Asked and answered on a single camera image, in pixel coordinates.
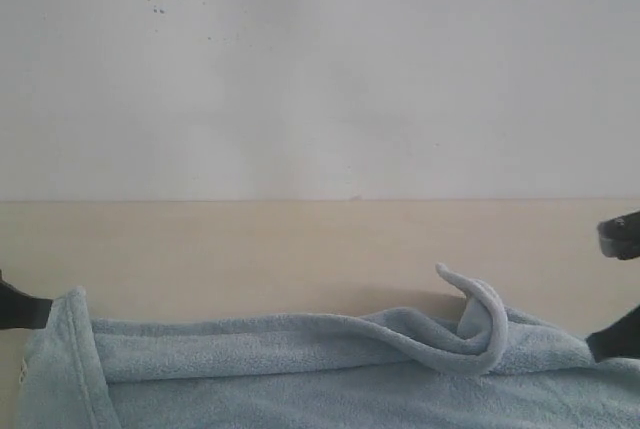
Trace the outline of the light blue fluffy towel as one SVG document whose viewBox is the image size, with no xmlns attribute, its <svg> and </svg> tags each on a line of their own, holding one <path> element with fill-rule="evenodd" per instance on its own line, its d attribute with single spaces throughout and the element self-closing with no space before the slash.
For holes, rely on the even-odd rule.
<svg viewBox="0 0 640 429">
<path fill-rule="evenodd" d="M 75 289 L 28 340 L 19 428 L 635 428 L 639 365 L 437 266 L 466 305 L 189 324 L 90 316 Z"/>
</svg>

